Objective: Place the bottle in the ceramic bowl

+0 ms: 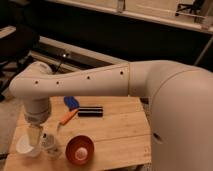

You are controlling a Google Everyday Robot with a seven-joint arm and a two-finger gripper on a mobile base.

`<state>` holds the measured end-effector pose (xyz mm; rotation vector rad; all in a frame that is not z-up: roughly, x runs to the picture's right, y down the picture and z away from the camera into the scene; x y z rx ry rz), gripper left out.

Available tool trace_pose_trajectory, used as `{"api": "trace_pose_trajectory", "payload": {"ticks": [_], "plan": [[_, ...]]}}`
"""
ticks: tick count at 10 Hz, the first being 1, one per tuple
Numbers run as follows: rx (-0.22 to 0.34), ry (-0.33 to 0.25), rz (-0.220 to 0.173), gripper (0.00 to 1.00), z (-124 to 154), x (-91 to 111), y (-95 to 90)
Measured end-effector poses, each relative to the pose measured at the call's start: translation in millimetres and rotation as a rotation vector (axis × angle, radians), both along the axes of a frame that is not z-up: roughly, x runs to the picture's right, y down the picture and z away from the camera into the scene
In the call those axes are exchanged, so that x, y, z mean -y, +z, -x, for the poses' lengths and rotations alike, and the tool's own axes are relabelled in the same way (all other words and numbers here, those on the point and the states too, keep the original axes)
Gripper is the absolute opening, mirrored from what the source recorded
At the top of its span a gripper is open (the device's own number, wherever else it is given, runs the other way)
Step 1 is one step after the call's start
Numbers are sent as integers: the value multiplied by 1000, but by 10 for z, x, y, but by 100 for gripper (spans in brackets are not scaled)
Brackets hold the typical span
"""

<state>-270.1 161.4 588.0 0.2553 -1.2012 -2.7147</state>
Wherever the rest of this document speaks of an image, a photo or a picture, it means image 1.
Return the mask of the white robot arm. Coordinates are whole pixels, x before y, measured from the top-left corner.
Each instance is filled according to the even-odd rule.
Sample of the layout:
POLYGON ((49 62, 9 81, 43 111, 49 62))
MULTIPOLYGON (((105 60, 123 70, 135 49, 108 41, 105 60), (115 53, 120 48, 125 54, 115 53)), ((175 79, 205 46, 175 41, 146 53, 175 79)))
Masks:
POLYGON ((173 61, 142 61, 57 74, 35 62, 9 85, 28 123, 50 116, 52 97, 145 98, 152 171, 213 171, 213 73, 173 61))

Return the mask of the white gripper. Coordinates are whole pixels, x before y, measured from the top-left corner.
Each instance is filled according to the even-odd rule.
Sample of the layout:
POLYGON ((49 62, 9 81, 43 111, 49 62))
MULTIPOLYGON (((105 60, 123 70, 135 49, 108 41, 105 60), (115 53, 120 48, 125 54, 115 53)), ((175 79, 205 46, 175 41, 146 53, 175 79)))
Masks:
POLYGON ((43 131, 43 127, 40 124, 43 124, 50 116, 49 112, 43 113, 25 113, 25 120, 33 125, 30 125, 27 129, 27 134, 29 138, 29 144, 31 146, 37 146, 40 141, 40 137, 43 131))

